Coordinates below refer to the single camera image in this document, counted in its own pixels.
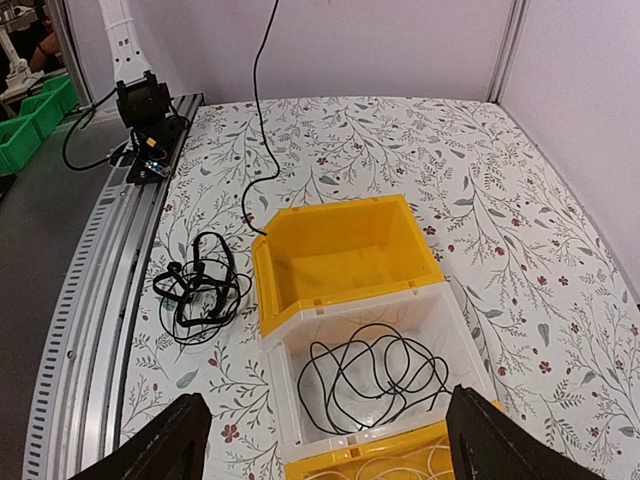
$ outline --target green bin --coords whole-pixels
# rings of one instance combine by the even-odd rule
[[[44,82],[42,92],[53,92],[63,114],[69,113],[78,104],[78,96],[68,75],[55,77]]]
[[[27,115],[31,115],[41,140],[51,135],[64,117],[56,92],[45,92],[25,99],[20,106],[20,116]]]
[[[0,123],[0,176],[22,170],[38,150],[41,140],[32,115]]]

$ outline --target tangled black cable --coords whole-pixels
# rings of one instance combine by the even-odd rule
[[[390,330],[392,333],[378,336],[378,338],[371,344],[365,340],[356,338],[364,330],[372,328],[383,328]],[[382,347],[385,343],[386,346],[384,347],[384,354],[381,362],[384,368],[383,372],[378,372],[377,364],[380,361],[380,358],[376,358],[375,348],[378,345],[381,345]],[[406,358],[404,372],[399,376],[399,378],[397,375],[394,376],[390,371],[390,367],[399,367],[397,363],[390,363],[389,351],[394,345],[399,345],[403,348]],[[350,349],[354,346],[361,346],[363,349],[355,353],[353,356],[348,357]],[[314,352],[315,347],[322,347],[324,352],[317,355]],[[354,386],[352,380],[353,377],[362,377],[363,372],[368,372],[368,370],[362,369],[362,362],[357,362],[358,359],[363,357],[365,354],[368,354],[370,357],[371,369],[373,371],[375,383],[375,385],[370,385],[370,387],[377,388],[377,391],[372,394],[360,391]],[[415,372],[410,375],[409,372],[412,367],[412,357],[415,359],[416,355],[422,358],[422,363],[415,369]],[[322,342],[313,342],[309,346],[309,356],[311,358],[304,365],[300,372],[300,376],[298,377],[298,395],[302,402],[302,406],[307,412],[307,415],[311,419],[313,425],[315,425],[318,430],[331,435],[346,435],[362,431],[366,428],[389,424],[410,408],[429,400],[430,404],[427,407],[427,411],[430,411],[441,393],[448,393],[451,395],[451,391],[446,387],[446,382],[449,378],[449,366],[447,365],[447,362],[442,357],[434,356],[431,351],[421,343],[413,339],[403,337],[394,327],[384,323],[370,323],[363,325],[358,328],[353,335],[351,335],[351,338],[349,338],[346,343],[334,348],[329,348]],[[325,384],[323,374],[321,373],[321,366],[318,363],[319,360],[322,360],[325,357],[327,357],[329,362],[333,365],[333,368],[335,368],[335,376],[333,377],[333,380],[331,380],[328,389]],[[441,365],[440,372],[438,371],[438,364]],[[325,422],[318,421],[318,419],[314,417],[307,401],[305,400],[305,396],[303,395],[302,383],[307,371],[315,371],[317,379],[320,382],[323,402],[321,413],[324,414]],[[428,378],[426,380],[423,379],[422,381],[418,381],[418,376],[421,372],[424,372],[422,376],[428,375]],[[435,390],[430,389],[433,391],[425,392],[425,390],[432,386],[433,382],[435,382]],[[338,389],[341,391],[340,398],[338,398],[338,395],[336,394],[336,390]],[[363,422],[361,418],[357,418],[357,414],[347,411],[347,409],[341,404],[341,401],[344,400],[344,390],[353,392],[357,397],[357,400],[360,400],[357,402],[359,411],[363,411],[367,408],[367,404],[362,403],[362,400],[375,401],[376,406],[380,405],[379,402],[384,401],[385,398],[391,398],[391,401],[382,415],[379,415],[373,422],[367,423]],[[307,391],[307,394],[317,395],[317,392]],[[334,418],[334,414],[338,414],[342,418],[343,424],[346,417],[346,419],[348,419],[346,421],[352,422],[357,429],[351,430],[347,427],[338,425],[339,419]]]
[[[218,239],[225,260],[200,258],[200,242],[207,235]],[[225,270],[224,279],[207,275],[206,262],[222,266]],[[244,293],[240,289],[240,277],[249,282]],[[233,253],[222,235],[202,232],[193,241],[193,260],[184,265],[171,262],[166,272],[153,279],[153,291],[161,297],[158,305],[160,324],[179,345],[201,345],[208,342],[233,321],[240,301],[251,290],[251,284],[251,277],[236,272]],[[169,307],[173,307],[173,321],[168,327],[162,312]]]

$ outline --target black cable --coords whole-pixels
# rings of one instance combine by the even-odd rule
[[[75,132],[75,130],[78,128],[78,125],[80,125],[80,123],[82,123],[82,121],[89,114],[91,114],[93,116],[93,114],[96,112],[98,107],[100,107],[103,103],[105,103],[107,100],[109,100],[115,93],[116,93],[116,89],[114,88],[107,95],[105,95],[98,103],[95,103],[95,104],[91,105],[91,107],[89,107],[87,110],[85,110],[85,112],[82,115],[80,115],[80,117],[78,117],[78,119],[75,122],[73,122],[73,125],[71,125],[71,128],[67,132],[67,136],[64,137],[64,142],[62,143],[62,161],[64,162],[64,164],[67,166],[67,168],[69,170],[73,170],[74,172],[84,172],[84,171],[87,171],[87,170],[91,170],[92,168],[98,167],[98,166],[102,165],[103,163],[107,163],[107,162],[113,160],[114,158],[122,157],[123,155],[128,153],[128,152],[120,152],[118,154],[109,155],[107,157],[104,157],[104,158],[98,160],[97,162],[90,163],[89,165],[82,165],[82,166],[79,166],[79,167],[76,166],[76,165],[72,165],[71,162],[69,162],[69,159],[67,158],[67,148],[68,148],[68,145],[69,145],[69,140],[71,139],[71,135],[73,135],[73,132]]]
[[[226,261],[200,257],[200,241],[207,235],[215,236],[223,250]],[[224,279],[216,279],[205,273],[207,262],[223,267]],[[239,278],[245,278],[249,286],[242,292]],[[231,324],[238,313],[240,301],[251,290],[251,277],[237,273],[231,249],[224,238],[215,232],[202,232],[193,241],[193,260],[184,266],[171,262],[167,271],[153,279],[153,290],[160,295],[158,317],[160,325],[173,340],[183,346],[201,345],[215,337],[218,332]],[[210,308],[207,295],[214,297]],[[163,320],[165,302],[174,302],[173,318],[168,327]],[[194,310],[200,310],[195,317]]]
[[[379,335],[373,343],[368,343],[364,340],[356,338],[364,330],[369,328],[388,329],[391,330],[392,333]],[[380,359],[376,357],[375,349],[379,344],[384,343],[386,343],[386,346],[384,348],[382,361],[380,361]],[[390,366],[393,366],[396,369],[399,367],[401,368],[401,366],[398,364],[398,361],[391,363],[391,359],[389,358],[389,351],[394,345],[397,344],[403,347],[406,362],[404,364],[405,367],[403,369],[404,371],[402,375],[400,375],[399,378],[397,378],[396,375],[394,378],[394,375],[390,370]],[[364,347],[364,349],[355,354],[353,357],[349,358],[347,361],[349,350],[354,346],[361,346]],[[324,352],[320,355],[317,355],[314,351],[317,347],[321,347]],[[340,350],[342,352],[340,358],[338,358],[336,353],[339,353],[338,351]],[[373,393],[363,393],[359,391],[359,389],[354,386],[353,381],[348,376],[349,372],[356,372],[354,377],[357,376],[362,378],[363,372],[366,373],[369,371],[368,367],[363,370],[363,368],[365,368],[363,366],[363,362],[358,362],[358,360],[365,355],[367,355],[371,361],[371,369],[373,372],[374,382],[369,386],[368,391],[371,391]],[[449,395],[451,395],[451,391],[446,387],[446,383],[449,378],[449,366],[447,365],[447,362],[442,357],[434,356],[431,351],[421,343],[413,339],[403,337],[400,332],[394,327],[384,323],[370,323],[367,325],[363,325],[359,327],[353,333],[353,335],[351,335],[347,342],[334,348],[329,348],[322,342],[312,342],[309,345],[309,356],[310,359],[304,365],[300,372],[300,376],[298,377],[298,396],[300,397],[302,406],[307,412],[311,423],[313,423],[313,425],[318,430],[331,435],[347,435],[350,433],[362,431],[365,428],[387,425],[395,421],[410,408],[422,402],[430,401],[430,404],[427,407],[427,411],[431,411],[440,394],[448,393]],[[411,376],[409,376],[409,372],[411,371],[412,366],[412,359],[414,359],[416,356],[422,359],[422,363],[418,366],[415,372]],[[332,361],[335,364],[336,368],[335,376],[329,383],[328,389],[327,384],[325,384],[325,378],[323,378],[320,366],[318,364],[318,361],[324,357],[330,357],[329,361]],[[378,365],[380,363],[384,367],[382,372],[378,371]],[[438,364],[441,365],[440,370],[443,373],[438,372]],[[319,380],[320,387],[322,389],[322,414],[324,415],[324,422],[318,421],[314,414],[312,414],[302,392],[303,378],[308,371],[311,372],[311,370],[309,370],[309,367],[313,367],[317,380]],[[418,376],[423,372],[428,375],[428,378],[426,380],[422,378],[421,381],[417,381]],[[433,382],[435,382],[435,385],[437,387],[435,391],[432,391],[430,393],[422,393],[428,387],[432,386]],[[338,398],[338,395],[336,393],[338,386],[342,387],[340,398]],[[378,403],[384,398],[390,398],[391,401],[384,413],[378,415],[377,419],[375,419],[374,421],[363,422],[357,417],[357,415],[349,412],[348,409],[341,403],[341,400],[343,400],[344,397],[345,389],[348,390],[349,393],[354,393],[356,397],[362,400],[374,400],[376,403]],[[359,404],[359,411],[363,411],[362,402],[357,401],[355,403]],[[353,422],[357,429],[351,430],[338,425],[338,422],[334,418],[334,414],[332,413],[336,411],[339,411],[342,416]]]
[[[242,216],[244,217],[245,222],[247,222],[247,225],[249,225],[249,228],[251,230],[253,230],[256,233],[259,233],[260,235],[266,235],[266,233],[264,233],[262,230],[255,228],[253,225],[251,225],[251,221],[249,220],[249,217],[247,215],[247,210],[245,208],[245,201],[247,198],[247,192],[249,192],[249,189],[251,187],[253,187],[254,185],[260,182],[275,180],[280,176],[280,164],[278,163],[278,160],[276,160],[275,155],[269,148],[269,142],[267,142],[267,134],[264,131],[264,119],[262,117],[262,109],[260,108],[260,99],[258,97],[258,62],[260,61],[260,56],[262,55],[262,51],[264,50],[264,47],[267,44],[267,39],[269,38],[269,32],[271,31],[271,25],[273,25],[273,20],[275,19],[276,11],[278,10],[279,1],[280,0],[275,0],[273,4],[273,10],[271,11],[271,18],[269,19],[269,23],[267,24],[267,30],[264,32],[264,38],[262,39],[262,44],[258,49],[256,59],[253,63],[253,97],[256,101],[256,109],[258,110],[258,118],[260,120],[260,133],[262,134],[262,142],[264,143],[264,148],[267,149],[267,153],[271,157],[271,160],[273,160],[273,163],[275,163],[276,165],[276,173],[268,177],[256,178],[255,180],[249,182],[249,185],[247,185],[247,187],[244,189],[244,192],[242,193],[242,200],[240,201],[240,206],[242,207]]]

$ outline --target floral tablecloth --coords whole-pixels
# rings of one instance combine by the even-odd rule
[[[265,101],[277,181],[249,195],[264,226],[283,207],[404,194],[451,282],[505,412],[606,478],[640,479],[640,314],[583,209],[497,106],[418,98]],[[170,187],[128,367],[121,437],[185,392],[213,414],[205,478],[283,477],[255,286],[211,342],[163,333],[151,279],[221,233],[252,275],[240,196],[274,167],[253,103],[203,107]]]

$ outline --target floor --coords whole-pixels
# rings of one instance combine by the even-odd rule
[[[0,202],[3,478],[22,475],[31,396],[51,314],[85,222],[109,173],[108,166],[83,173],[65,168],[59,152],[68,125],[61,125],[47,139]],[[101,154],[99,144],[116,146],[124,138],[119,120],[96,121],[74,138],[71,158],[81,163],[80,151],[90,151],[89,162],[93,155]]]

